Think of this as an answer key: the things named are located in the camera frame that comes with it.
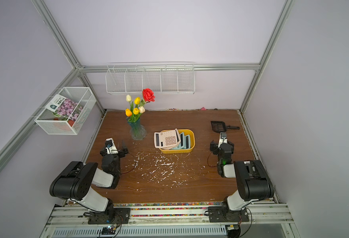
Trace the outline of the teal calculator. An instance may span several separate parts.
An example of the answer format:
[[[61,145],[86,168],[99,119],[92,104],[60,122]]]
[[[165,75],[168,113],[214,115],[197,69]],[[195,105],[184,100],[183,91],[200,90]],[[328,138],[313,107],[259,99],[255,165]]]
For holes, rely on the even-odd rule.
[[[177,147],[175,147],[174,149],[175,149],[175,150],[183,149],[184,146],[185,146],[184,140],[185,140],[185,135],[184,135],[184,133],[182,132],[182,133],[180,134],[180,143],[179,143],[179,145],[178,145]]]
[[[184,149],[190,149],[191,148],[191,142],[190,142],[190,135],[185,136],[185,144]]]

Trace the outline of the yellow plastic storage box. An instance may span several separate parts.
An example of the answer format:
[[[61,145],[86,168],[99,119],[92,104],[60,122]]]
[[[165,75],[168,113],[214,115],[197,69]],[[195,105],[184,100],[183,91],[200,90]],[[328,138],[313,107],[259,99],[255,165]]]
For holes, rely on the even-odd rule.
[[[184,133],[186,140],[185,140],[185,148],[183,149],[170,149],[170,150],[164,150],[159,149],[164,154],[178,154],[178,153],[190,153],[194,147],[195,147],[195,136],[192,130],[189,129],[178,129],[179,133]]]

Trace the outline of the pink calculator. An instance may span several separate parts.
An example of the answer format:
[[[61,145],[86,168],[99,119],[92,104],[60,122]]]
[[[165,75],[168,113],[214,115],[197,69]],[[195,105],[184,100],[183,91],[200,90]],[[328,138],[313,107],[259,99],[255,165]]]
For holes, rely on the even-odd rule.
[[[177,130],[169,130],[154,133],[154,146],[160,149],[171,149],[180,142]]]
[[[161,136],[163,137],[163,149],[169,150],[175,148],[180,143],[180,135],[178,129],[163,131],[161,132]]]

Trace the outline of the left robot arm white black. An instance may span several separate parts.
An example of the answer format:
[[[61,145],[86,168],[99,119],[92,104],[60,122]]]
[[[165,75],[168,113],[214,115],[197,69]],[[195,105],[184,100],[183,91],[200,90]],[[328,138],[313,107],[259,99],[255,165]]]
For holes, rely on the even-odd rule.
[[[121,158],[127,154],[128,149],[125,146],[117,150],[107,145],[101,151],[101,169],[96,162],[70,162],[52,182],[50,195],[77,202],[92,212],[114,216],[113,202],[100,195],[91,186],[115,189],[122,175]]]

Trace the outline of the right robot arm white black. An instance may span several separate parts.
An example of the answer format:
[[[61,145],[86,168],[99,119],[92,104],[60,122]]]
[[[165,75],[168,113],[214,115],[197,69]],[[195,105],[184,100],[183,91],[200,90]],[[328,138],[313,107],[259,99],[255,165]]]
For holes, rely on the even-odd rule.
[[[261,161],[233,161],[234,145],[226,139],[219,143],[212,141],[210,151],[218,157],[218,174],[223,178],[234,178],[237,182],[237,190],[224,200],[226,211],[243,211],[253,202],[274,196],[275,187]]]

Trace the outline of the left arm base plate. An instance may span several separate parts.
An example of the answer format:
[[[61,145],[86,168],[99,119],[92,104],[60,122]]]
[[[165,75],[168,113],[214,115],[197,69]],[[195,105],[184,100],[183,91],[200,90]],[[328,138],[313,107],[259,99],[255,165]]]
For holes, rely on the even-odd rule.
[[[113,208],[105,212],[88,211],[83,216],[88,218],[89,225],[127,224],[130,218],[130,208]]]

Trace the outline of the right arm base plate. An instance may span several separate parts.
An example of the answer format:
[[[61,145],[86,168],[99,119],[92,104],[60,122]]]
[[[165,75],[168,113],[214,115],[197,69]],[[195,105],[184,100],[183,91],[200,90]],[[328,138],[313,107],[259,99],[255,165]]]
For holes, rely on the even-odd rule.
[[[249,221],[249,216],[245,210],[231,211],[222,206],[208,207],[204,215],[209,218],[210,223],[241,223]]]

